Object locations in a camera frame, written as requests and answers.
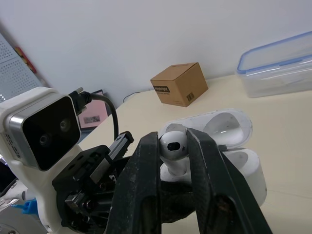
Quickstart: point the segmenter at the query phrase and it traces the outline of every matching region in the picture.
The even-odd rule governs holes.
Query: black label
[[[170,93],[170,90],[167,86],[154,86],[154,89],[156,92]]]
[[[193,98],[194,98],[194,94],[193,94],[193,93],[190,93],[190,94],[188,94],[188,95],[186,96],[186,98],[187,98],[188,101],[191,101],[191,100],[193,100]]]

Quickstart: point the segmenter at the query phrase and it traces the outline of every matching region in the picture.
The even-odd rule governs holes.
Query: barcode
[[[194,98],[194,94],[193,93],[190,93],[186,96],[187,100],[188,101],[191,101],[193,98]]]
[[[101,119],[99,116],[92,116],[92,117],[84,117],[83,121],[84,123],[96,123],[96,122],[100,122]]]

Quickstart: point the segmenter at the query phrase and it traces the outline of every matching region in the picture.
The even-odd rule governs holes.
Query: desk surface
[[[120,132],[136,140],[170,120],[224,108],[251,118],[253,136],[245,145],[257,152],[268,195],[261,210],[274,234],[312,233],[312,91],[248,98],[236,76],[208,80],[209,90],[189,107],[162,104],[155,91],[133,95],[117,109]],[[111,116],[81,144],[88,149],[113,142]],[[163,234],[198,233],[196,215],[162,226]]]

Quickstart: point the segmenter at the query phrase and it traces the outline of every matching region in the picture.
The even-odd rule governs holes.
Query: white earbud
[[[160,154],[165,159],[177,161],[188,155],[186,134],[180,131],[167,132],[160,138]]]
[[[186,134],[180,131],[167,132],[159,141],[160,158],[167,165],[168,171],[175,176],[184,175],[187,167],[185,162],[179,160],[188,155]]]

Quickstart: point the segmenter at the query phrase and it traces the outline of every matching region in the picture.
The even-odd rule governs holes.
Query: white charging case
[[[161,137],[170,131],[185,132],[186,128],[206,132],[218,145],[227,147],[228,150],[223,153],[244,175],[257,203],[262,205],[267,196],[267,189],[260,159],[254,151],[241,147],[248,142],[253,132],[249,117],[236,109],[213,111],[167,122],[158,135]],[[187,172],[181,176],[172,175],[167,166],[163,164],[160,168],[161,180],[191,183],[189,158],[178,162],[187,164]]]

